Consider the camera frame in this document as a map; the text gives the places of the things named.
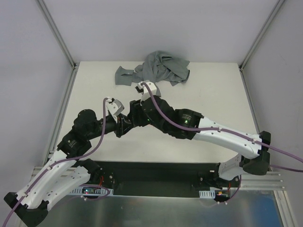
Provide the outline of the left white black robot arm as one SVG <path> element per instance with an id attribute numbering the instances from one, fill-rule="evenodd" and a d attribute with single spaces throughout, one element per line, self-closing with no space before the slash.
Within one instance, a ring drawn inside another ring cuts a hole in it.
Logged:
<path id="1" fill-rule="evenodd" d="M 111 132 L 121 137 L 133 126 L 130 114 L 104 111 L 103 118 L 98 120 L 93 110 L 82 110 L 40 172 L 23 189 L 9 192 L 4 197 L 11 212 L 16 213 L 26 226 L 38 226 L 70 191 L 87 182 L 99 183 L 101 168 L 88 158 L 95 151 L 90 141 L 103 139 Z"/>

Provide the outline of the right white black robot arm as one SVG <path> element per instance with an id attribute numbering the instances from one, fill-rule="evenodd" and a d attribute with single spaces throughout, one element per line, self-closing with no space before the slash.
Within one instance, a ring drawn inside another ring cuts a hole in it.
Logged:
<path id="1" fill-rule="evenodd" d="M 230 160 L 218 164 L 213 174 L 213 181 L 217 186 L 225 186 L 234 177 L 244 173 L 251 175 L 267 173 L 270 162 L 268 145 L 271 142 L 269 132 L 249 134 L 233 131 L 198 112 L 173 109 L 159 97 L 155 97 L 155 100 L 164 116 L 160 115 L 150 98 L 144 102 L 139 100 L 130 102 L 127 117 L 134 127 L 152 125 L 176 139 L 205 141 L 237 153 Z"/>

